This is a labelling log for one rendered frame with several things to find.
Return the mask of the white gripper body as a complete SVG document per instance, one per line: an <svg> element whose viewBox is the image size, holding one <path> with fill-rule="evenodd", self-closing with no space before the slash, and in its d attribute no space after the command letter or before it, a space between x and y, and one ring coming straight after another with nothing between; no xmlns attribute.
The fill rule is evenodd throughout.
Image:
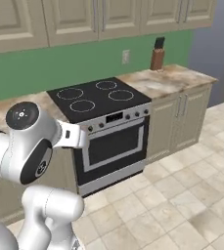
<svg viewBox="0 0 224 250"><path fill-rule="evenodd" d="M88 129L85 126L80 127L78 147L79 148L89 147Z"/></svg>

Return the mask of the black oven door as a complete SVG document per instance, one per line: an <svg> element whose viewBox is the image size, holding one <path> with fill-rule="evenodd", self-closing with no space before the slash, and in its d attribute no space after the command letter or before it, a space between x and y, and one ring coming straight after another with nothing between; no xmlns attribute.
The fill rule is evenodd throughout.
<svg viewBox="0 0 224 250"><path fill-rule="evenodd" d="M77 184L80 188L105 181L112 182L137 173L144 168L147 155L150 117L136 126L90 138L88 148L75 149L73 158Z"/></svg>

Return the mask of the black glass hob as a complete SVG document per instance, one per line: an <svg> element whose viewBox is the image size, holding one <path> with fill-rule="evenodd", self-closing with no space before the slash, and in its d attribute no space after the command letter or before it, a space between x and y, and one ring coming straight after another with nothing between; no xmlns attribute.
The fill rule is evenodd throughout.
<svg viewBox="0 0 224 250"><path fill-rule="evenodd" d="M80 123L152 100L116 77L48 91L70 123Z"/></svg>

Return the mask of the silver and black oven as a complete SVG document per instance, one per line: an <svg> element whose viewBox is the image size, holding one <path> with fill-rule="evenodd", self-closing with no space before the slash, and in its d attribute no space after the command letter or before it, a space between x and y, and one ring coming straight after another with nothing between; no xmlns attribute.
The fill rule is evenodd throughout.
<svg viewBox="0 0 224 250"><path fill-rule="evenodd" d="M147 155L151 104L140 104L81 122L89 147L75 149L78 193L90 195L143 171Z"/></svg>

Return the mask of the beige base cupboard door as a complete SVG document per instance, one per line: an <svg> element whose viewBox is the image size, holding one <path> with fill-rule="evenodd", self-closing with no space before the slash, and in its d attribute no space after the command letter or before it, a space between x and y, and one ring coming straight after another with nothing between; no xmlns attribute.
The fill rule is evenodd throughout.
<svg viewBox="0 0 224 250"><path fill-rule="evenodd" d="M177 105L177 97L153 101L147 152L150 162L170 153Z"/></svg>
<svg viewBox="0 0 224 250"><path fill-rule="evenodd" d="M174 151L179 151L198 142L210 91L211 85L205 84L186 90L180 97L172 144ZM188 99L185 114L182 116L185 94L188 94Z"/></svg>

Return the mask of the brown wooden knife block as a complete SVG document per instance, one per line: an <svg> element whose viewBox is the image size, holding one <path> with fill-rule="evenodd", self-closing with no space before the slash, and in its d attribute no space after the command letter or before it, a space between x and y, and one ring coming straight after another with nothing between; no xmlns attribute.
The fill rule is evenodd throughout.
<svg viewBox="0 0 224 250"><path fill-rule="evenodd" d="M153 49L152 61L150 70L160 70L163 66L164 59L164 37L158 37Z"/></svg>

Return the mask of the white wall socket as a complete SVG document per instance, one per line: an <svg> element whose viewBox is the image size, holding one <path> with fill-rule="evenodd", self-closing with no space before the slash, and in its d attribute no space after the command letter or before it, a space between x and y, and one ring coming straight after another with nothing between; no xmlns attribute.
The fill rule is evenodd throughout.
<svg viewBox="0 0 224 250"><path fill-rule="evenodd" d="M122 64L129 63L130 60L130 50L123 50L122 51Z"/></svg>

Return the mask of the beige wall cupboard door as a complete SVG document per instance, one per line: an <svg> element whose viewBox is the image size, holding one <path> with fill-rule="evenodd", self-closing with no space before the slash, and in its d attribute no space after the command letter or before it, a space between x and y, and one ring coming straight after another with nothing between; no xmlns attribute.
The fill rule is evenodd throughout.
<svg viewBox="0 0 224 250"><path fill-rule="evenodd" d="M106 0L106 30L102 31L102 0L98 0L99 39L116 39L140 34L142 0Z"/></svg>
<svg viewBox="0 0 224 250"><path fill-rule="evenodd" d="M216 0L190 0L187 21L182 19L181 26L184 29L208 27L213 23Z"/></svg>
<svg viewBox="0 0 224 250"><path fill-rule="evenodd" d="M180 0L142 0L141 33L154 34L178 29Z"/></svg>
<svg viewBox="0 0 224 250"><path fill-rule="evenodd" d="M62 46L98 40L93 31L92 0L42 0L49 45Z"/></svg>
<svg viewBox="0 0 224 250"><path fill-rule="evenodd" d="M0 0L0 53L47 46L42 0Z"/></svg>

